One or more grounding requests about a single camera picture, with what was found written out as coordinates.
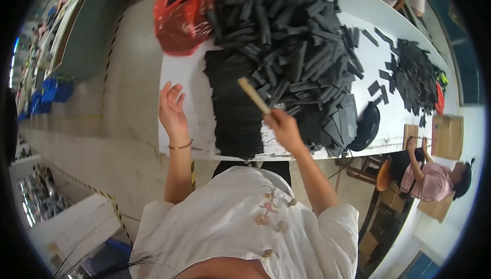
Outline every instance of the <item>black hair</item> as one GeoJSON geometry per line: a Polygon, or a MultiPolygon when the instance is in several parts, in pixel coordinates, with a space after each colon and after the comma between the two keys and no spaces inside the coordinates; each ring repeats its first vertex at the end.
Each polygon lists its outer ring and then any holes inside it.
{"type": "Polygon", "coordinates": [[[474,165],[474,161],[475,158],[473,158],[470,163],[465,163],[465,170],[462,172],[461,180],[458,183],[454,184],[455,195],[453,197],[453,200],[462,197],[469,190],[472,166],[474,165]]]}

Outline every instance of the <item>yellow black hazard tape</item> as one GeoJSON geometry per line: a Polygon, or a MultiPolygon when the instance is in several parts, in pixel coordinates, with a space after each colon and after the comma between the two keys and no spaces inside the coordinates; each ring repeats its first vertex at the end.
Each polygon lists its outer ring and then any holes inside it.
{"type": "Polygon", "coordinates": [[[72,175],[70,175],[68,172],[62,170],[62,169],[59,169],[58,167],[56,166],[53,166],[53,165],[49,165],[50,167],[53,167],[54,169],[58,170],[59,172],[63,173],[65,176],[69,177],[70,179],[72,179],[73,181],[77,182],[78,184],[84,186],[84,187],[87,187],[89,190],[93,191],[93,192],[96,192],[104,197],[107,197],[109,199],[111,199],[111,201],[113,202],[113,208],[114,208],[114,212],[116,213],[116,216],[118,217],[119,219],[119,222],[121,224],[121,226],[123,227],[123,230],[126,232],[126,236],[128,237],[128,239],[130,240],[130,243],[131,243],[131,246],[133,246],[133,241],[131,240],[130,238],[130,234],[128,233],[128,231],[126,230],[126,225],[124,224],[122,218],[121,218],[121,213],[119,212],[119,206],[116,202],[116,198],[114,196],[111,196],[107,193],[104,193],[96,188],[94,188],[93,186],[83,182],[83,181],[80,181],[78,180],[77,178],[73,177],[72,175]]]}
{"type": "Polygon", "coordinates": [[[194,160],[191,162],[191,182],[193,183],[193,191],[196,189],[196,178],[194,177],[194,160]]]}
{"type": "Polygon", "coordinates": [[[104,74],[104,83],[103,83],[103,88],[102,88],[101,114],[104,113],[104,95],[106,94],[106,81],[107,81],[107,75],[109,74],[108,68],[109,68],[109,64],[111,63],[111,54],[113,53],[113,45],[114,45],[114,41],[116,41],[116,33],[119,30],[119,25],[121,23],[121,20],[123,19],[124,12],[125,12],[126,8],[128,8],[128,4],[126,4],[126,6],[124,7],[123,12],[121,13],[121,17],[118,20],[118,26],[116,27],[116,30],[114,31],[114,37],[113,37],[113,40],[111,41],[111,47],[109,49],[109,54],[107,55],[106,73],[104,74]]]}

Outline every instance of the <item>black bag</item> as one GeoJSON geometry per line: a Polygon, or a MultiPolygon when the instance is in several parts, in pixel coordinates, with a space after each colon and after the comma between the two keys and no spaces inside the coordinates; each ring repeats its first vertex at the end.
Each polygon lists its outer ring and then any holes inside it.
{"type": "Polygon", "coordinates": [[[378,133],[380,111],[374,102],[369,102],[363,111],[363,118],[356,124],[358,129],[356,137],[348,146],[352,151],[362,151],[373,141],[378,133]]]}

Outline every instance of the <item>black pants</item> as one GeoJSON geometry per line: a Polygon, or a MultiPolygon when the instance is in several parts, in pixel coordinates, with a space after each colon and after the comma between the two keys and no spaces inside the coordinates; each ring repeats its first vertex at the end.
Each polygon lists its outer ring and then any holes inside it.
{"type": "MultiPolygon", "coordinates": [[[[247,166],[247,164],[244,162],[221,161],[220,164],[218,164],[217,169],[215,169],[212,179],[217,174],[224,172],[232,166],[247,166]]],[[[261,169],[277,173],[286,181],[286,183],[288,183],[288,185],[290,185],[290,187],[292,186],[290,163],[288,163],[288,161],[267,161],[263,163],[261,169]]]]}
{"type": "MultiPolygon", "coordinates": [[[[421,148],[416,149],[414,155],[418,162],[422,162],[425,158],[421,148]]],[[[410,164],[411,159],[409,159],[407,150],[390,154],[390,176],[392,177],[392,180],[396,181],[398,186],[401,186],[402,177],[410,164]]]]}

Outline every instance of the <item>concrete floor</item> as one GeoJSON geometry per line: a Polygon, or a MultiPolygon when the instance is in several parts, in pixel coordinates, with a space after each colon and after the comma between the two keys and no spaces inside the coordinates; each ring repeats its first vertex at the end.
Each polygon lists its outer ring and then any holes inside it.
{"type": "MultiPolygon", "coordinates": [[[[123,13],[105,74],[78,84],[49,115],[33,116],[22,135],[52,168],[59,190],[76,203],[92,191],[65,173],[112,196],[134,241],[145,204],[163,196],[169,159],[158,152],[157,101],[162,50],[153,35],[155,0],[139,0],[123,13]]],[[[317,161],[330,176],[334,160],[317,161]]],[[[198,187],[218,161],[195,161],[198,187]]],[[[310,207],[297,163],[290,163],[293,191],[310,207]]],[[[330,178],[341,202],[353,205],[363,223],[374,186],[341,173],[330,178]]]]}

